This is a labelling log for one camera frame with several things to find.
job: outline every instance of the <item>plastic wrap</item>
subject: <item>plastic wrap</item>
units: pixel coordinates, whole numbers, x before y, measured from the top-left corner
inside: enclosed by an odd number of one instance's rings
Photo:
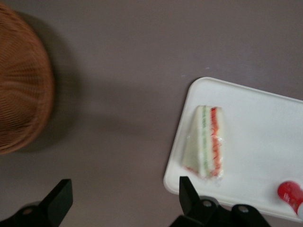
[[[222,109],[198,106],[191,123],[184,149],[182,166],[201,178],[221,178]]]

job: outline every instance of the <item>brown woven basket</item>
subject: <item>brown woven basket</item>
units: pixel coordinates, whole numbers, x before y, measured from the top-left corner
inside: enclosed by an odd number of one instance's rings
[[[0,154],[24,147],[41,132],[53,106],[53,90],[41,41],[0,3]]]

